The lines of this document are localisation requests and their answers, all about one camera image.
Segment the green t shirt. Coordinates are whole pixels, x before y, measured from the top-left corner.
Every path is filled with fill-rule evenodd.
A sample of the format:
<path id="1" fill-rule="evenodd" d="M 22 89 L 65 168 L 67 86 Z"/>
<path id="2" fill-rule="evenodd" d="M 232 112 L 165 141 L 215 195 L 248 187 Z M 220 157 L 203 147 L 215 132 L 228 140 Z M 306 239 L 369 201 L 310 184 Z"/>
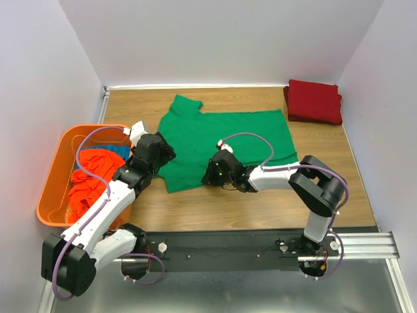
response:
<path id="1" fill-rule="evenodd" d="M 176 153 L 158 172 L 168 193 L 202 186 L 219 140 L 225 140 L 245 166 L 263 161 L 277 166 L 298 160 L 281 110 L 203 113 L 202 107 L 201 101 L 177 95 L 160 120 L 158 131 Z"/>

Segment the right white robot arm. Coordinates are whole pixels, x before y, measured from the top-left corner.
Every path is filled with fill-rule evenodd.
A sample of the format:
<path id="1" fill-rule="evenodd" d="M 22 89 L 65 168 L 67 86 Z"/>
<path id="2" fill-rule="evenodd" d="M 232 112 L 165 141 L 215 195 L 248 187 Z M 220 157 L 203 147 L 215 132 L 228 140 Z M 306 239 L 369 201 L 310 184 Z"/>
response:
<path id="1" fill-rule="evenodd" d="M 322 250 L 338 211 L 349 199 L 346 180 L 311 155 L 281 166 L 245 166 L 233 153 L 221 150 L 209 160 L 201 182 L 207 186 L 232 185 L 240 192 L 293 190 L 309 209 L 298 244 L 309 256 Z"/>

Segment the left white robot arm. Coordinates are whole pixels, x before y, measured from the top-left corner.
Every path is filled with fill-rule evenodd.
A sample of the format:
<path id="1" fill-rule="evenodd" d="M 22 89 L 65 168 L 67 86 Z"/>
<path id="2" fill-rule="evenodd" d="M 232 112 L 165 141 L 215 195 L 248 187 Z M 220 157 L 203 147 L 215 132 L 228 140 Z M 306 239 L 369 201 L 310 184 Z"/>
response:
<path id="1" fill-rule="evenodd" d="M 160 261 L 147 252 L 146 233 L 131 224 L 107 238 L 119 214 L 150 185 L 159 169 L 176 157 L 161 133 L 142 132 L 131 140 L 133 155 L 116 170 L 94 205 L 61 235 L 49 235 L 42 243 L 41 276 L 51 282 L 54 296 L 68 301 L 85 293 L 98 270 L 117 258 Z"/>

